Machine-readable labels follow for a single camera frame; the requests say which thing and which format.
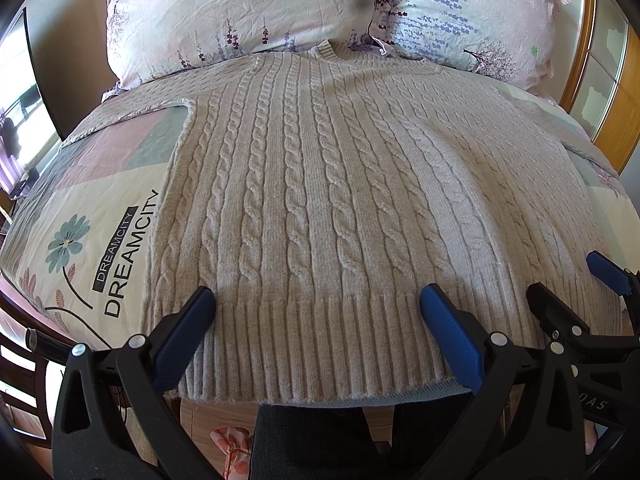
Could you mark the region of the beige cable knit sweater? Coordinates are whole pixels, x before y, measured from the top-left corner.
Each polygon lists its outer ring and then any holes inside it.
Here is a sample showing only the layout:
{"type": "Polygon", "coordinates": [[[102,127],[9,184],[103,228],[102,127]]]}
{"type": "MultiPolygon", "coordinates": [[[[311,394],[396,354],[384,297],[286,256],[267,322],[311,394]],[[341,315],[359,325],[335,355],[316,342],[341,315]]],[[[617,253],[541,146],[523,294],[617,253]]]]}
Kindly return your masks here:
{"type": "Polygon", "coordinates": [[[439,285],[488,330],[544,342],[541,282],[599,335],[620,304],[589,272],[604,238],[570,151],[587,138],[489,79],[324,42],[142,84],[78,141],[182,105],[148,266],[142,330],[198,286],[213,328],[178,391],[194,401],[380,398],[448,379],[420,317],[439,285]]]}

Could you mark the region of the dark wooden chair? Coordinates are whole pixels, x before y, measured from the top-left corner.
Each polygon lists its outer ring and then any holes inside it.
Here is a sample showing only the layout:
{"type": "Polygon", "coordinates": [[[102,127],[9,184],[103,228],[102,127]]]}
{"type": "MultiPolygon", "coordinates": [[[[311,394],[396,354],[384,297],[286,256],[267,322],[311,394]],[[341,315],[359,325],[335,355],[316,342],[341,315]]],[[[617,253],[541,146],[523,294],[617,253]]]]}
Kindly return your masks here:
{"type": "Polygon", "coordinates": [[[37,312],[1,295],[1,407],[28,445],[51,447],[54,393],[64,373],[56,352],[71,343],[37,312]]]}

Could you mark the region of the pink floral slipper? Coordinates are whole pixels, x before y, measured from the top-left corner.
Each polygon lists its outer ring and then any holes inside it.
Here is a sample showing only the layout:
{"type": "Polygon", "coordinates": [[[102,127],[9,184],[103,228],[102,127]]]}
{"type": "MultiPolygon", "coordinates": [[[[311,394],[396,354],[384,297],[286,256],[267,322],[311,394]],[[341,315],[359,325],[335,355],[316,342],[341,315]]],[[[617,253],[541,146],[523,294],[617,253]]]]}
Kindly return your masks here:
{"type": "Polygon", "coordinates": [[[214,445],[224,454],[224,480],[247,480],[253,436],[243,427],[220,427],[210,433],[214,445]]]}

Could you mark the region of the patchwork floral bed sheet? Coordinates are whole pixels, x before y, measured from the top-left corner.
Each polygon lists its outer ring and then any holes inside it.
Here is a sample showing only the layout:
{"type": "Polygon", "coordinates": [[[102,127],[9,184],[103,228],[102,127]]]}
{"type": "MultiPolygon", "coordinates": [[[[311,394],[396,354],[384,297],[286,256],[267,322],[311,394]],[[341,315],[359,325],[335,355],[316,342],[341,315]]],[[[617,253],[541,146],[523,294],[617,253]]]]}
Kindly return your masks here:
{"type": "MultiPolygon", "coordinates": [[[[578,134],[563,115],[525,92],[578,134]]],[[[168,106],[65,144],[21,204],[1,253],[20,292],[66,333],[93,347],[122,344],[142,330],[143,275],[160,191],[188,111],[168,106]]],[[[604,238],[600,249],[619,266],[639,266],[639,217],[603,158],[570,151],[604,238]]]]}

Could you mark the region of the dark trouser leg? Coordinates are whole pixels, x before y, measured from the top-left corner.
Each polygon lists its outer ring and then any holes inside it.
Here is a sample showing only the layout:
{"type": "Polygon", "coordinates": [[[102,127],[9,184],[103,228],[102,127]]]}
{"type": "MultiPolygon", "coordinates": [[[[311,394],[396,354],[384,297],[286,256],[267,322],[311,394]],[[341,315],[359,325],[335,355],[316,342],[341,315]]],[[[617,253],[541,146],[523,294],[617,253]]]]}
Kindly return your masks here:
{"type": "Polygon", "coordinates": [[[251,479],[388,479],[361,408],[259,407],[251,479]]]}

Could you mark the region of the dark framed window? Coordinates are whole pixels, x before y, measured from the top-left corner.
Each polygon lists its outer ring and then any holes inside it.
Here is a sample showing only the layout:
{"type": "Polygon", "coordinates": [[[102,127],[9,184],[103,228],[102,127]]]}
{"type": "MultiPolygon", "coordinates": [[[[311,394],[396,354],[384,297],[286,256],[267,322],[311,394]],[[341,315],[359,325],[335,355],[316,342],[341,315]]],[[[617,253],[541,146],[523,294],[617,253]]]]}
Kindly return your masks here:
{"type": "Polygon", "coordinates": [[[58,151],[61,137],[32,64],[27,14],[21,11],[1,40],[1,189],[24,196],[58,151]]]}

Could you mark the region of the pink lavender pillow right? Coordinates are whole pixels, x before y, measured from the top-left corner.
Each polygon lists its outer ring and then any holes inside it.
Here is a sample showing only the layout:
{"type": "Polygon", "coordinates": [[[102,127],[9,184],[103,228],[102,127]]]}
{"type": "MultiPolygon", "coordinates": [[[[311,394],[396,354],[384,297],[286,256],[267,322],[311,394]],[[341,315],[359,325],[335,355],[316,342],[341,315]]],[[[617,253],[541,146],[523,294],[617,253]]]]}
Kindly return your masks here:
{"type": "Polygon", "coordinates": [[[389,56],[523,90],[552,77],[555,17],[568,0],[378,0],[370,37],[389,56]]]}

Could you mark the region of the pink floral pillow left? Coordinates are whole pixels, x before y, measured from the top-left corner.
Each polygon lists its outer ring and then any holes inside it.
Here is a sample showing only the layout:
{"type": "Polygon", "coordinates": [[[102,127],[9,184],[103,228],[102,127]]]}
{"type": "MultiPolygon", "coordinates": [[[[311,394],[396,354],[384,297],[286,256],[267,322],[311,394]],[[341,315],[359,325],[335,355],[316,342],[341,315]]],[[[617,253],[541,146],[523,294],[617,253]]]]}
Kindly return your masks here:
{"type": "Polygon", "coordinates": [[[106,0],[107,62],[130,90],[264,51],[359,44],[374,0],[106,0]]]}

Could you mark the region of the wooden glass door frame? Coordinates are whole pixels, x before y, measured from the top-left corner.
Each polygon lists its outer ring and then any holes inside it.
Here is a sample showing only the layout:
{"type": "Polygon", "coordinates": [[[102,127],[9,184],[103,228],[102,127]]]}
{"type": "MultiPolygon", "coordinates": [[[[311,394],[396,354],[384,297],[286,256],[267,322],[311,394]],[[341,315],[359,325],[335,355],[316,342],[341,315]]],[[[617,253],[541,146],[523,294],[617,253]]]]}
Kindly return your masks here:
{"type": "Polygon", "coordinates": [[[639,34],[620,0],[570,0],[555,19],[554,75],[539,85],[622,172],[639,145],[639,34]]]}

